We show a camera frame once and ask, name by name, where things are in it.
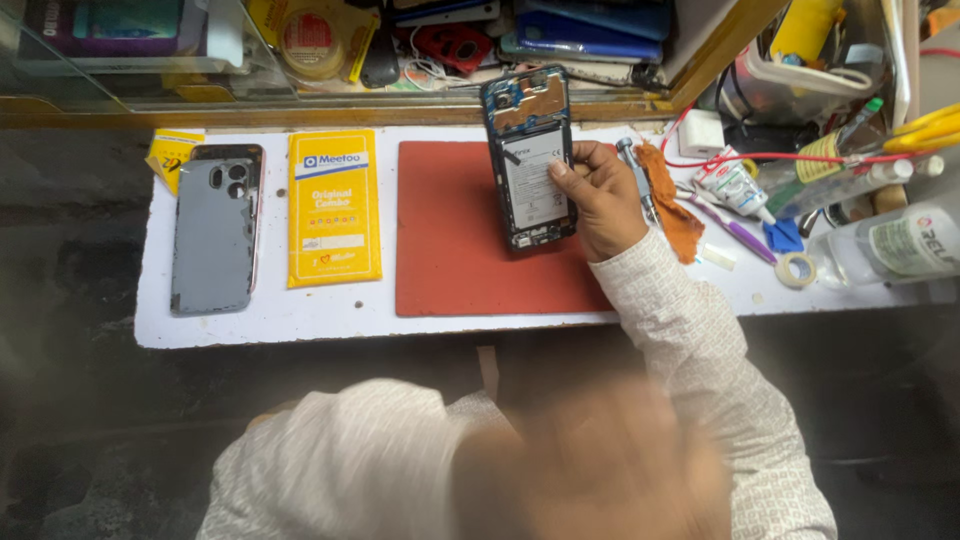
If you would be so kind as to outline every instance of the white patterned shirt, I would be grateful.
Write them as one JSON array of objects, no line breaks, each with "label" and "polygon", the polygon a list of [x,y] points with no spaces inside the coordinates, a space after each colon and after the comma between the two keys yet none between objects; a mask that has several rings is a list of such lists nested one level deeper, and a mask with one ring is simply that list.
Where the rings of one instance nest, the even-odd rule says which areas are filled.
[{"label": "white patterned shirt", "polygon": [[[590,268],[678,413],[723,445],[732,538],[835,539],[793,410],[747,361],[720,291],[688,278],[654,233]],[[197,538],[454,539],[453,454],[494,422],[506,425],[482,395],[444,408],[436,390],[397,380],[311,393],[220,456]]]}]

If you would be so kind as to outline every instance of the battery label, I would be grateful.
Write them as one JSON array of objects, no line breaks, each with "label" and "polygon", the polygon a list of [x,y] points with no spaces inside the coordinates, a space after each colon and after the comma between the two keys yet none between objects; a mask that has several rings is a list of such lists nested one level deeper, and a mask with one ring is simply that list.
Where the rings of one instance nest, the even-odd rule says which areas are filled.
[{"label": "battery label", "polygon": [[550,162],[564,158],[563,132],[505,142],[503,150],[514,157],[506,160],[506,166],[516,227],[528,229],[566,217],[566,195],[547,176]]}]

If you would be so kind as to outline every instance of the person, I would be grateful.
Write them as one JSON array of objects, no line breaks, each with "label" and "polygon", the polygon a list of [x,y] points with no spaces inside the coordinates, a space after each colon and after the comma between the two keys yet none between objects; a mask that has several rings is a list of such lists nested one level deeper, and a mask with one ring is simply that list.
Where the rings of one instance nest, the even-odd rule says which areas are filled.
[{"label": "person", "polygon": [[484,395],[370,380],[311,393],[220,456],[200,539],[836,538],[789,403],[720,292],[648,233],[633,172],[576,142],[549,166],[647,376],[507,422]]}]

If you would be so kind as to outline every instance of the gray phone back cover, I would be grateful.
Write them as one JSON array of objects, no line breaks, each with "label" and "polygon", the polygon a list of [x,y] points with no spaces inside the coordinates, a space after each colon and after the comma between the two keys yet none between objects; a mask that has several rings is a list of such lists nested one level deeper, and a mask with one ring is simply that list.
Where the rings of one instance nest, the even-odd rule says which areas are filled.
[{"label": "gray phone back cover", "polygon": [[[180,168],[177,233],[174,240],[170,310],[189,315],[232,311],[250,303],[256,253],[259,186],[242,184],[243,196],[231,198],[229,169],[251,160],[188,161]],[[223,183],[211,184],[220,169]]]}]

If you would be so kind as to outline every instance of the hand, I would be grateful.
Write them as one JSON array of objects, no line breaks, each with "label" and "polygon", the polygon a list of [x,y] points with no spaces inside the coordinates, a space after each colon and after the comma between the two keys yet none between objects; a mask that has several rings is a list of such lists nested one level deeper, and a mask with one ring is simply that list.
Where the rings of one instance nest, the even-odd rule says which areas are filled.
[{"label": "hand", "polygon": [[647,234],[634,171],[595,140],[574,142],[573,159],[583,172],[554,160],[549,167],[550,180],[580,210],[577,228],[587,260],[602,262],[616,257]]},{"label": "hand", "polygon": [[730,538],[719,452],[647,379],[594,384],[519,424],[469,435],[454,457],[466,540]]}]

